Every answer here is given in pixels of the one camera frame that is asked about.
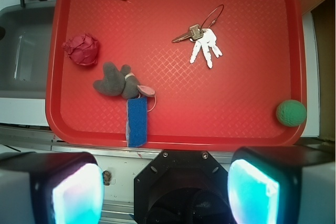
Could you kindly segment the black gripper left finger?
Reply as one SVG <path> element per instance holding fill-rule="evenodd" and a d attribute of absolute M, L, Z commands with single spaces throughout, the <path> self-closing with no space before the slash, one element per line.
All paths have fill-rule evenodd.
<path fill-rule="evenodd" d="M 1 223 L 99 223 L 103 198 L 88 152 L 1 154 Z"/>

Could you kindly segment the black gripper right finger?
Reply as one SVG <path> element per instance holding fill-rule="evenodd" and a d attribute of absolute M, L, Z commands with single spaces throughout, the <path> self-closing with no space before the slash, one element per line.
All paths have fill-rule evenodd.
<path fill-rule="evenodd" d="M 335 149 L 241 147 L 227 191 L 237 223 L 335 223 Z"/>

